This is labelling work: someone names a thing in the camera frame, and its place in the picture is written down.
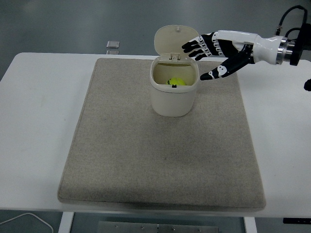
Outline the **white and black hand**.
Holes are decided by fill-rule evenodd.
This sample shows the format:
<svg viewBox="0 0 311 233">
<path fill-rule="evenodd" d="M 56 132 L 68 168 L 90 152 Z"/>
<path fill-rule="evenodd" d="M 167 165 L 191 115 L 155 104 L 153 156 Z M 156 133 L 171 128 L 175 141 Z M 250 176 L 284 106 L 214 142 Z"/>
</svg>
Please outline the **white and black hand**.
<svg viewBox="0 0 311 233">
<path fill-rule="evenodd" d="M 206 57 L 225 57 L 213 70 L 200 76 L 200 80 L 214 80 L 227 77 L 247 64 L 265 61 L 276 65 L 281 36 L 262 38 L 258 34 L 219 30 L 199 35 L 182 46 L 183 52 L 199 61 Z"/>
</svg>

